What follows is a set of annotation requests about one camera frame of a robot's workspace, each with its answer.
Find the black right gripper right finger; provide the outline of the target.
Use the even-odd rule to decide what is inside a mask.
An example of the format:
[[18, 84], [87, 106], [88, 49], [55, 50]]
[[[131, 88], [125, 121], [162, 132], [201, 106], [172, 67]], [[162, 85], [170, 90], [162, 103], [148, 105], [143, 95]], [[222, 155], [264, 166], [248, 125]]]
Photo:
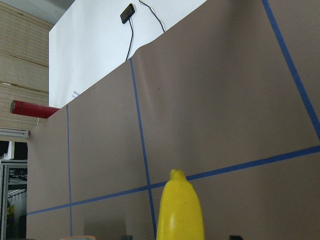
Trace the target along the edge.
[[240, 235], [230, 235], [229, 240], [244, 240]]

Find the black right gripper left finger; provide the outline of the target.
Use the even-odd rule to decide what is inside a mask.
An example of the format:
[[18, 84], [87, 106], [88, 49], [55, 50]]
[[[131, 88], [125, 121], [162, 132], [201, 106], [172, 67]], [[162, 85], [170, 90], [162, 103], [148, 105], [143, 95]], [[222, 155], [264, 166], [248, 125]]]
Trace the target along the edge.
[[123, 236], [121, 236], [120, 240], [132, 240], [132, 236], [131, 235], [123, 235]]

